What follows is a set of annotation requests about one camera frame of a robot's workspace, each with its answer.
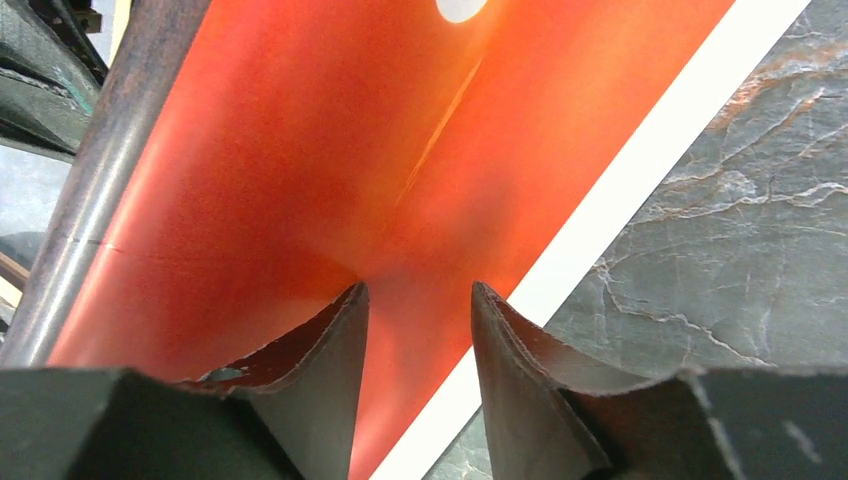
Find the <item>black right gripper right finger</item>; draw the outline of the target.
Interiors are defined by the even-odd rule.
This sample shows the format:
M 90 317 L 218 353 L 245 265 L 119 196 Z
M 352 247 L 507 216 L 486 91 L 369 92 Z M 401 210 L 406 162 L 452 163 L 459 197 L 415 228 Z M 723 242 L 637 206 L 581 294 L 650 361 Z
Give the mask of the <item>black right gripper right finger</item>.
M 524 318 L 489 285 L 471 327 L 497 479 L 843 479 L 847 372 L 685 369 L 648 379 Z

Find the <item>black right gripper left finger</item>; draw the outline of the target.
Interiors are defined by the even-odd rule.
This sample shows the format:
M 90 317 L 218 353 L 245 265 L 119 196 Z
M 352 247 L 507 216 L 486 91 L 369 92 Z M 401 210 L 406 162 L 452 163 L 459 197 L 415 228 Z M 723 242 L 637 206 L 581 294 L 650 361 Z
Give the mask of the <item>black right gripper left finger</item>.
M 196 381 L 128 368 L 5 369 L 5 479 L 345 479 L 369 292 Z

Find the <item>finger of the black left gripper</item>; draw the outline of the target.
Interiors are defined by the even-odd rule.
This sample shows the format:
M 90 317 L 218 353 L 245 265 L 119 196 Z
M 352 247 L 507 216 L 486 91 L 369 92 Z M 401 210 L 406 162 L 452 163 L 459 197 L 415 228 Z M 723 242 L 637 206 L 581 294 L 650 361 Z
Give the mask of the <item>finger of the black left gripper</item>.
M 74 161 L 108 73 L 101 26 L 90 1 L 1 2 L 3 146 Z

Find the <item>red sunset photo print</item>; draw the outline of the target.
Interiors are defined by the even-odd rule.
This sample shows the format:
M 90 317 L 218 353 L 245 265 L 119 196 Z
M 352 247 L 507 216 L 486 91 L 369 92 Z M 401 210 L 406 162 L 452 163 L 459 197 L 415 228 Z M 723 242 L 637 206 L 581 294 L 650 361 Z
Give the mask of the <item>red sunset photo print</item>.
M 1 350 L 196 381 L 369 292 L 349 475 L 482 405 L 802 1 L 140 1 Z

